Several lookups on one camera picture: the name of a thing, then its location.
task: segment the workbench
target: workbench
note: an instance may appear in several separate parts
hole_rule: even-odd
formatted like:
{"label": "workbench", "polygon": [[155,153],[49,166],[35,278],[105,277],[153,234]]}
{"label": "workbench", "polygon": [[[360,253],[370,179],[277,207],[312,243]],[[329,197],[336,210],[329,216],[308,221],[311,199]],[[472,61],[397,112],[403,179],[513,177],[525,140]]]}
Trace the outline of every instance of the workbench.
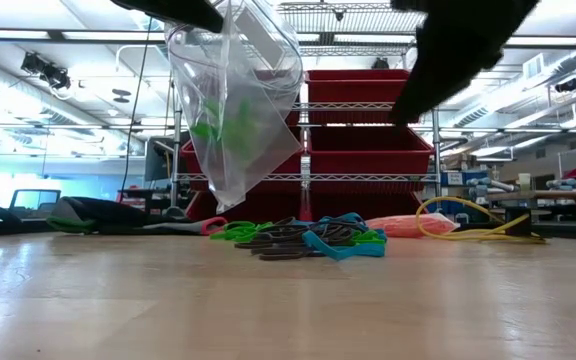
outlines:
{"label": "workbench", "polygon": [[576,359],[576,240],[263,262],[201,237],[0,237],[0,359]]}

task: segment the shelf post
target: shelf post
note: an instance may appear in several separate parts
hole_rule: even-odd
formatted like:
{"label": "shelf post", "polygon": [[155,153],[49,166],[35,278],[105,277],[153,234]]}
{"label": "shelf post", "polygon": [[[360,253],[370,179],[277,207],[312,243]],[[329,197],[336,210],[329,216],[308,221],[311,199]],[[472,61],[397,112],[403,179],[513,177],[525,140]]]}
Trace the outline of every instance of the shelf post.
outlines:
{"label": "shelf post", "polygon": [[170,207],[177,207],[177,198],[179,195],[179,180],[177,174],[179,173],[179,151],[181,149],[181,107],[173,109],[175,112],[175,135],[173,137],[175,150],[172,153],[172,179],[170,184]]}
{"label": "shelf post", "polygon": [[432,139],[435,145],[435,196],[441,196],[441,138],[439,136],[439,114],[436,109],[431,110],[432,114]]}

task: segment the green strap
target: green strap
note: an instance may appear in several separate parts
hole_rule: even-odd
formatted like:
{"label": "green strap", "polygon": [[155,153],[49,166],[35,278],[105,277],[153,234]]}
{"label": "green strap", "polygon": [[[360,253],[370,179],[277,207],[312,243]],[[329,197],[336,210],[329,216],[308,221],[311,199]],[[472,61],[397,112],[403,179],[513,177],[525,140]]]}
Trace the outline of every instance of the green strap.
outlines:
{"label": "green strap", "polygon": [[237,243],[251,242],[257,233],[267,227],[272,226],[273,223],[267,222],[265,224],[255,225],[247,221],[235,221],[228,223],[224,227],[224,231],[210,235],[213,240],[226,240],[234,241]]}
{"label": "green strap", "polygon": [[368,230],[364,233],[361,231],[355,231],[352,241],[355,245],[359,244],[383,244],[386,242],[379,237],[379,234],[375,230]]}

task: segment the window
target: window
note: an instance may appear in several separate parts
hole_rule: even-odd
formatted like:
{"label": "window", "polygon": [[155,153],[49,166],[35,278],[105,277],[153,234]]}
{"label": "window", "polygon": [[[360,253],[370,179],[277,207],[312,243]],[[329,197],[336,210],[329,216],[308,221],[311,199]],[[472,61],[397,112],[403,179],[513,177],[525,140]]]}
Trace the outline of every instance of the window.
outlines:
{"label": "window", "polygon": [[537,152],[535,153],[535,157],[537,159],[545,158],[546,157],[546,148],[537,149]]}

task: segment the black cable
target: black cable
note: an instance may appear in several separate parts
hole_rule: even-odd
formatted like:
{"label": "black cable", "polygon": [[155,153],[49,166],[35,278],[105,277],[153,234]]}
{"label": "black cable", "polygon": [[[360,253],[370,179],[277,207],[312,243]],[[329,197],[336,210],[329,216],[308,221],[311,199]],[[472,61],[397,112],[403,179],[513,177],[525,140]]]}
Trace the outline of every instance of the black cable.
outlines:
{"label": "black cable", "polygon": [[137,93],[135,94],[135,105],[132,107],[132,115],[130,116],[130,127],[128,127],[128,142],[126,142],[126,169],[124,171],[124,180],[121,182],[121,192],[119,193],[119,202],[124,201],[124,190],[126,188],[126,179],[128,179],[128,166],[130,165],[130,139],[132,137],[132,127],[135,125],[135,115],[137,113],[137,102],[139,102],[139,90],[141,90],[141,80],[144,77],[144,69],[146,67],[146,55],[148,54],[148,46],[150,45],[150,32],[152,31],[152,17],[148,21],[148,33],[146,34],[146,43],[144,44],[144,56],[141,59],[141,69],[139,70],[139,82],[137,83]]}

